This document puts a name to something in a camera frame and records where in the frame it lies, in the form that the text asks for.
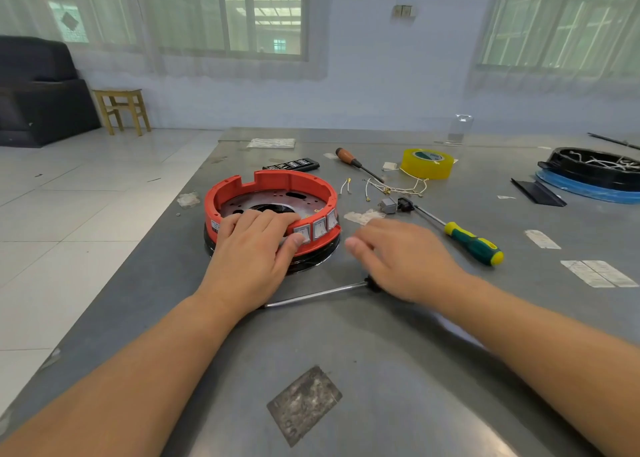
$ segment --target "person's left hand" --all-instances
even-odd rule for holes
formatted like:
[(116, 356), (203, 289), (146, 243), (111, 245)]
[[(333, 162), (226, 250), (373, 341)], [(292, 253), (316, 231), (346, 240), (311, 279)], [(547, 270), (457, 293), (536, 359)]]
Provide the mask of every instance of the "person's left hand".
[(293, 255), (305, 240), (289, 235), (295, 213), (246, 210), (222, 220), (216, 250), (195, 295), (241, 319), (263, 305), (280, 286)]

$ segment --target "black armchair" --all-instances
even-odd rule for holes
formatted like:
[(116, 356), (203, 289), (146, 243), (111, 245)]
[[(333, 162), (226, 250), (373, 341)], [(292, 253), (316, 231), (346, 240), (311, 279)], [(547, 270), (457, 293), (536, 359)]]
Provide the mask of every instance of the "black armchair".
[(0, 36), (0, 145), (42, 147), (100, 128), (67, 45)]

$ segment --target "screwdriver handle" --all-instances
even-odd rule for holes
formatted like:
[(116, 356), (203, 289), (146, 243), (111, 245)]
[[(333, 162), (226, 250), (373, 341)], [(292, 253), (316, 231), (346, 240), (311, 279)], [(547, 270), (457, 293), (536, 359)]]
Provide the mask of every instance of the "screwdriver handle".
[(484, 265), (495, 267), (504, 260), (504, 253), (495, 244), (462, 229), (453, 221), (445, 224), (444, 232), (463, 246), (472, 257)]
[(347, 165), (353, 165), (354, 167), (357, 167), (358, 169), (362, 168), (362, 164), (358, 161), (357, 158), (355, 158), (353, 156), (353, 154), (348, 151), (347, 149), (344, 149), (342, 147), (339, 147), (335, 150), (335, 154), (338, 156), (338, 158), (343, 161), (344, 163), (346, 163)]

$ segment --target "forearm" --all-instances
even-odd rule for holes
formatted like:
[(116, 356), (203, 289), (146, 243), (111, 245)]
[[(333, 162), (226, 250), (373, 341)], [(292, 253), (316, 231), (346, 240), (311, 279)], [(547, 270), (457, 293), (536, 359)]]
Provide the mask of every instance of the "forearm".
[(196, 297), (18, 429), (0, 457), (156, 456), (237, 319)]
[(475, 277), (434, 307), (482, 342), (608, 456), (640, 447), (640, 349)]

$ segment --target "gray table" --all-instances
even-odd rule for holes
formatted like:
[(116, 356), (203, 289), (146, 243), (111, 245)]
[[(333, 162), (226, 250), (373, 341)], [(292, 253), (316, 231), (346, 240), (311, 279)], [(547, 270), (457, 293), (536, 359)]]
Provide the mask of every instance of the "gray table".
[[(295, 137), (295, 149), (247, 149), (254, 137)], [(401, 160), (404, 149), (432, 145), (460, 161), (451, 177), (431, 181), (420, 203), (498, 244), (496, 269), (480, 266), (447, 243), (455, 259), (523, 299), (640, 342), (639, 289), (594, 289), (560, 260), (605, 260), (640, 280), (640, 208), (563, 193), (568, 206), (533, 204), (510, 178), (527, 179), (550, 150), (540, 146), (635, 151), (585, 135), (468, 135), (465, 147), (446, 135), (356, 130), (233, 129), (182, 192), (204, 196), (220, 179), (244, 181), (263, 165), (309, 156), (317, 174), (339, 188), (353, 179), (339, 211), (364, 212), (364, 175), (323, 156), (350, 149), (373, 170)], [(388, 173), (389, 184), (410, 182)], [(510, 195), (515, 199), (498, 199)], [(440, 233), (416, 213), (398, 214)], [(202, 205), (172, 203), (60, 343), (60, 359), (41, 369), (5, 414), (8, 433), (107, 360), (191, 294), (208, 256)], [(359, 226), (342, 219), (344, 237)], [(523, 234), (536, 229), (562, 250), (542, 250)], [(355, 283), (364, 277), (342, 246), (323, 264), (289, 276), (274, 299)], [(366, 290), (247, 317), (214, 358), (165, 450), (167, 456), (590, 456), (599, 455), (537, 395), (483, 348), (435, 314)], [(344, 395), (293, 448), (267, 411), (288, 384), (319, 365)]]

